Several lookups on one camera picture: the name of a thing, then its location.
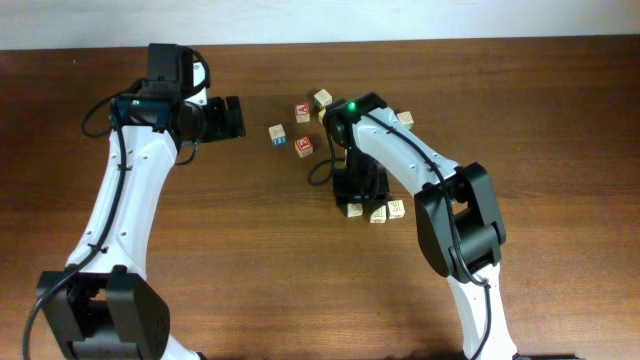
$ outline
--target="brown table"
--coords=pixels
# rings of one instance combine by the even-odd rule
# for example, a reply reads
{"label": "brown table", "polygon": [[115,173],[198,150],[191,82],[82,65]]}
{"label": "brown table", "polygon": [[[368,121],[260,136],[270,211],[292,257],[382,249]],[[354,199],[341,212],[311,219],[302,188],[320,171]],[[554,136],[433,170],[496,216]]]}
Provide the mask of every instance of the brown table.
{"label": "brown table", "polygon": [[[210,358],[426,358],[459,351],[447,282],[413,201],[384,225],[346,219],[306,176],[322,128],[312,89],[376,91],[414,132],[492,176],[508,231],[502,299],[523,354],[640,355],[640,37],[198,47],[210,96],[238,95],[247,137],[202,146],[164,185],[147,258],[172,333]],[[107,160],[80,134],[98,100],[146,73],[146,49],[0,52],[0,358],[17,359],[34,288],[88,221]],[[95,128],[106,123],[99,113]],[[271,145],[283,124],[290,142]],[[299,159],[292,140],[317,151]],[[34,359],[58,358],[42,315]]]}

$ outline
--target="wooden table surface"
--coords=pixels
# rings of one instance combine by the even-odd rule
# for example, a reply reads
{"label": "wooden table surface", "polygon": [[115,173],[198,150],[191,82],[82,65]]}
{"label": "wooden table surface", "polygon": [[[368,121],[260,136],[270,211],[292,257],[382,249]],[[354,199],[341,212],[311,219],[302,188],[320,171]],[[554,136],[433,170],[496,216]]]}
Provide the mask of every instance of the wooden table surface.
{"label": "wooden table surface", "polygon": [[[376,91],[414,132],[492,176],[508,239],[502,299],[522,354],[640,356],[640,37],[197,47],[210,96],[241,98],[247,136],[169,174],[147,257],[172,333],[213,359],[425,359],[460,351],[451,291],[423,258],[413,201],[384,225],[346,219],[315,119],[326,88]],[[146,74],[146,48],[0,52],[0,358],[17,359],[35,285],[89,219],[108,143],[80,133],[98,100]],[[94,123],[106,124],[106,110]],[[300,159],[267,128],[310,135]],[[60,352],[40,315],[34,359]]]}

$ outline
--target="cube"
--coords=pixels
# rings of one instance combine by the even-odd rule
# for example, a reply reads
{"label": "cube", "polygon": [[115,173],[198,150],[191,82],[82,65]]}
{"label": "cube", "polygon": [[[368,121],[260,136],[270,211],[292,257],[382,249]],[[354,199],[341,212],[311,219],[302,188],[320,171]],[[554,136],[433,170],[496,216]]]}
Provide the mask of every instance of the cube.
{"label": "cube", "polygon": [[379,208],[371,213],[369,222],[372,224],[384,224],[387,221],[387,206],[382,204]]}
{"label": "cube", "polygon": [[413,117],[411,116],[411,113],[409,111],[399,113],[396,116],[398,117],[398,121],[400,121],[400,124],[402,124],[402,126],[409,130],[413,129]]}
{"label": "cube", "polygon": [[311,121],[311,111],[309,110],[309,104],[296,105],[296,121],[299,123]]}
{"label": "cube", "polygon": [[402,200],[389,201],[387,203],[387,208],[389,209],[389,220],[399,219],[404,216],[404,205],[402,204]]}
{"label": "cube", "polygon": [[327,112],[327,109],[322,109],[320,110],[320,112],[318,113],[318,121],[320,121],[320,124],[322,124],[322,118],[324,118],[324,114]]}
{"label": "cube", "polygon": [[331,105],[333,102],[331,99],[331,94],[327,92],[327,90],[322,89],[318,91],[317,94],[313,95],[313,100],[318,106],[319,109],[324,109],[327,105]]}
{"label": "cube", "polygon": [[269,128],[269,135],[273,145],[282,145],[287,142],[287,135],[284,133],[282,125],[276,125]]}
{"label": "cube", "polygon": [[347,217],[362,216],[362,204],[347,204]]}
{"label": "cube", "polygon": [[296,151],[301,158],[311,155],[313,153],[313,144],[311,144],[311,139],[309,139],[308,136],[305,136],[296,140]]}

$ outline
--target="white background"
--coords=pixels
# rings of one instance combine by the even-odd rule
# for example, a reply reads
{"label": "white background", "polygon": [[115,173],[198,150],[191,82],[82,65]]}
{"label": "white background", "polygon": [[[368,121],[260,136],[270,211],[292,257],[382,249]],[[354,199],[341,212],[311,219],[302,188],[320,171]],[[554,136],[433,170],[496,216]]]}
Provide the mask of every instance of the white background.
{"label": "white background", "polygon": [[0,49],[640,33],[640,0],[0,0]]}

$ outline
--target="small cube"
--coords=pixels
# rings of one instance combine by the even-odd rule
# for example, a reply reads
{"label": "small cube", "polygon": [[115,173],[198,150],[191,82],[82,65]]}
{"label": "small cube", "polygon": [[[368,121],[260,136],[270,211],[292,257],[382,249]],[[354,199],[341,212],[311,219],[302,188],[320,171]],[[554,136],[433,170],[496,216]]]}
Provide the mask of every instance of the small cube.
{"label": "small cube", "polygon": [[320,110],[320,112],[318,113],[318,121],[320,121],[320,125],[322,124],[322,118],[324,118],[324,114],[327,112],[327,109],[322,109]]}
{"label": "small cube", "polygon": [[371,213],[369,222],[372,224],[384,224],[387,221],[387,206],[382,205]]}
{"label": "small cube", "polygon": [[269,128],[269,135],[273,145],[282,145],[287,142],[287,135],[284,133],[282,125],[276,125]]}
{"label": "small cube", "polygon": [[318,91],[317,94],[313,95],[313,100],[319,109],[324,109],[327,105],[331,105],[333,102],[331,99],[331,94],[327,92],[327,90],[322,89]]}
{"label": "small cube", "polygon": [[347,217],[362,216],[362,204],[347,204]]}
{"label": "small cube", "polygon": [[389,209],[389,220],[399,219],[404,216],[404,205],[402,200],[389,201],[387,203]]}
{"label": "small cube", "polygon": [[309,110],[309,104],[296,105],[296,121],[299,123],[311,121],[311,111]]}
{"label": "small cube", "polygon": [[311,144],[311,139],[309,139],[308,136],[305,136],[302,139],[296,140],[296,151],[301,158],[311,155],[313,153],[313,144]]}
{"label": "small cube", "polygon": [[413,117],[411,116],[411,113],[409,111],[399,113],[397,116],[398,121],[400,121],[400,124],[402,124],[402,126],[404,126],[408,130],[413,129]]}

